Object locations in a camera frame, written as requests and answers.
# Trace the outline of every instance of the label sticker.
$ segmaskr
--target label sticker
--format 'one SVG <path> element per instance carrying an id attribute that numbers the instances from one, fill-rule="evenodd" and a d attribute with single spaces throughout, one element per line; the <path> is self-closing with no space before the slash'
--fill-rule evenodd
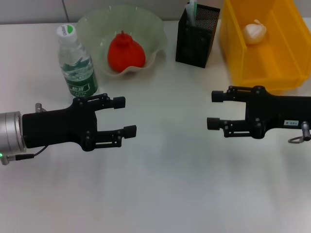
<path id="1" fill-rule="evenodd" d="M 299 120 L 285 120 L 284 125 L 286 125 L 286 126 L 298 126 Z"/>

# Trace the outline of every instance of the cable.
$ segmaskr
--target cable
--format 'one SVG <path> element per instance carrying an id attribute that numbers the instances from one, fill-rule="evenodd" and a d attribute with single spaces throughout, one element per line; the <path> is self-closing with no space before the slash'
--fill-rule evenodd
<path id="1" fill-rule="evenodd" d="M 37 155 L 39 155 L 40 153 L 42 153 L 48 146 L 45 146 L 44 148 L 42 148 L 41 150 L 39 150 L 39 152 L 37 152 L 36 154 L 17 154 L 15 155 L 15 160 L 24 160 L 24 159 L 33 159 L 35 158 Z"/>

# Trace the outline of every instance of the white bottle cap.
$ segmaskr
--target white bottle cap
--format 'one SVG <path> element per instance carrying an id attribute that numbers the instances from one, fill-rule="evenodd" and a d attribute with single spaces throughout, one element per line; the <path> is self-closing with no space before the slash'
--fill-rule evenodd
<path id="1" fill-rule="evenodd" d="M 56 32 L 60 44 L 71 44 L 78 39 L 77 31 L 72 24 L 63 24 L 57 28 Z"/>

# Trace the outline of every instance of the white wall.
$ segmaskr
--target white wall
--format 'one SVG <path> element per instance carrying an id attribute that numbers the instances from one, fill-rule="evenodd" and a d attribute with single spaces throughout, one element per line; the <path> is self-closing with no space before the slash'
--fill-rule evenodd
<path id="1" fill-rule="evenodd" d="M 87 12 L 116 3 L 143 6 L 166 20 L 178 20 L 189 0 L 63 0 L 69 21 Z M 311 17 L 311 0 L 294 0 L 303 17 Z M 198 0 L 199 4 L 221 8 L 223 0 Z M 0 0 L 0 24 L 67 22 L 62 0 Z"/>

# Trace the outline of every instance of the red fruit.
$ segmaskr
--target red fruit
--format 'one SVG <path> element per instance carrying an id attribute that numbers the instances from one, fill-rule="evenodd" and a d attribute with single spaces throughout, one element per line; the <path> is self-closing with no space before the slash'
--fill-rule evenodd
<path id="1" fill-rule="evenodd" d="M 108 63 L 115 71 L 122 72 L 130 66 L 143 67 L 145 59 L 144 50 L 139 43 L 123 31 L 116 35 L 109 46 Z"/>

